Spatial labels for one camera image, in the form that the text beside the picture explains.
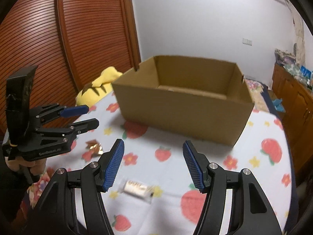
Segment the person's left hand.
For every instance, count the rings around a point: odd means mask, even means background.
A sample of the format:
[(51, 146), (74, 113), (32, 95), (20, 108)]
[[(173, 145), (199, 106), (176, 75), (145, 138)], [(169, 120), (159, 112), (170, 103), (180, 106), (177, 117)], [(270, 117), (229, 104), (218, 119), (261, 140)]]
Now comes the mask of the person's left hand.
[(37, 176), (45, 172), (47, 159), (25, 161), (21, 156), (18, 156), (14, 160), (9, 160), (8, 157), (5, 157), (5, 162), (12, 171), (19, 171), (21, 167), (27, 167), (30, 168), (30, 172), (34, 176)]

